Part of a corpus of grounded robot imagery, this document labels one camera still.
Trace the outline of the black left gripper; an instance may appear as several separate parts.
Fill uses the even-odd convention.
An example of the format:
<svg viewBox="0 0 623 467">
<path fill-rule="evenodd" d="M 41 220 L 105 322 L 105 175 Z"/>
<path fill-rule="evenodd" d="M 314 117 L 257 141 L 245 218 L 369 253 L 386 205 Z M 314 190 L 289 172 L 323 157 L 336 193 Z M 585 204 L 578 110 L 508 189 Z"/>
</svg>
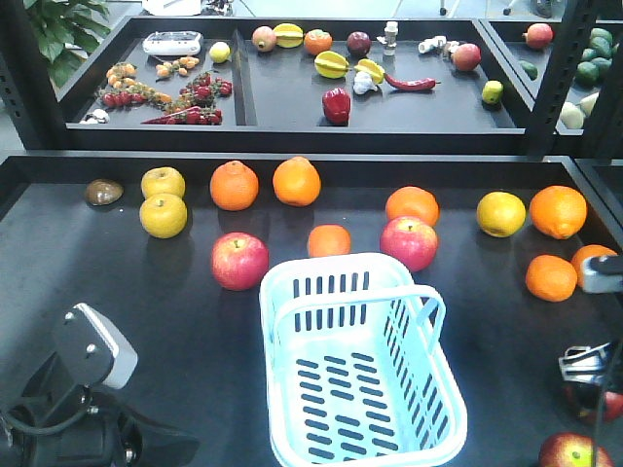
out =
<svg viewBox="0 0 623 467">
<path fill-rule="evenodd" d="M 17 466 L 187 466 L 200 441 L 77 383 L 50 356 L 1 408 L 7 455 Z"/>
</svg>

